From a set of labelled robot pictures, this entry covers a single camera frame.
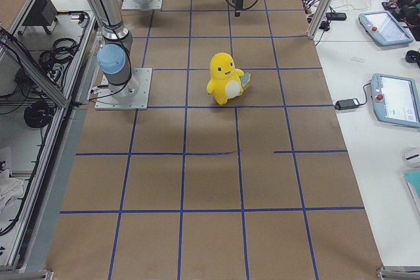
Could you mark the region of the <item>blue teach pendant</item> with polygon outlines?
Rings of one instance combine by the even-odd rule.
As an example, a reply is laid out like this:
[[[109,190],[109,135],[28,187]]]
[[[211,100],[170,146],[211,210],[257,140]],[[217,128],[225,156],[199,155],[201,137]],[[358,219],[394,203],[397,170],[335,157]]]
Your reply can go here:
[[[379,121],[419,128],[419,95],[413,79],[375,73],[370,83],[373,112]]]
[[[411,33],[388,11],[362,13],[358,16],[358,21],[378,45],[387,47],[414,41]]]

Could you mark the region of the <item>blue teach pendant near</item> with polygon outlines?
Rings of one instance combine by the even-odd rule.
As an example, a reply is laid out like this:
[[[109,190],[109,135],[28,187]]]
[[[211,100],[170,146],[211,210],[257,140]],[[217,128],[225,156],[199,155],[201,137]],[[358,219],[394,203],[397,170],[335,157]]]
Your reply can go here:
[[[370,83],[373,112],[379,121],[419,128],[419,95],[413,79],[375,73]]]

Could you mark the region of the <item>yellow plush toy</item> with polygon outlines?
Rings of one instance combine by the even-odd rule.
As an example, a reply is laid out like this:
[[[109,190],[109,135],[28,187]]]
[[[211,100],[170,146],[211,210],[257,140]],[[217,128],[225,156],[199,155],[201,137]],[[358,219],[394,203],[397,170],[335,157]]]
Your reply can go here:
[[[226,52],[216,53],[209,66],[210,80],[206,90],[216,103],[224,105],[229,99],[241,96],[250,82],[251,74],[235,67],[232,56]]]

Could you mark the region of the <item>white crumpled cloth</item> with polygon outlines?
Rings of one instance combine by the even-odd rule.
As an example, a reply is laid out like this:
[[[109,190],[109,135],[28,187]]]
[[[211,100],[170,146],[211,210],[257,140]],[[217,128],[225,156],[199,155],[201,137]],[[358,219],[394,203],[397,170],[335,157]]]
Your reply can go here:
[[[1,212],[23,196],[24,181],[12,176],[11,148],[1,148]]]

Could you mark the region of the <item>black power adapter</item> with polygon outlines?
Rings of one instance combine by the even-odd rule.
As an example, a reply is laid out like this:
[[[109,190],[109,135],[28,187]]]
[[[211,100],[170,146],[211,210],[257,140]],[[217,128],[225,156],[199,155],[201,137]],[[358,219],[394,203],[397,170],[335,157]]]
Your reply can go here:
[[[349,98],[344,100],[338,100],[334,104],[336,110],[352,110],[360,107],[360,102],[357,98]]]

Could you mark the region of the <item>blue teach pendant far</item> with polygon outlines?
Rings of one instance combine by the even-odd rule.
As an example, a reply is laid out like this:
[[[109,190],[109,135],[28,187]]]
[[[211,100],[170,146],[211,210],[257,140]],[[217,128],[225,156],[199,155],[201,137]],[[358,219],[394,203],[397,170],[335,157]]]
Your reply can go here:
[[[358,21],[378,45],[387,47],[414,41],[411,33],[388,11],[362,13],[358,16]]]

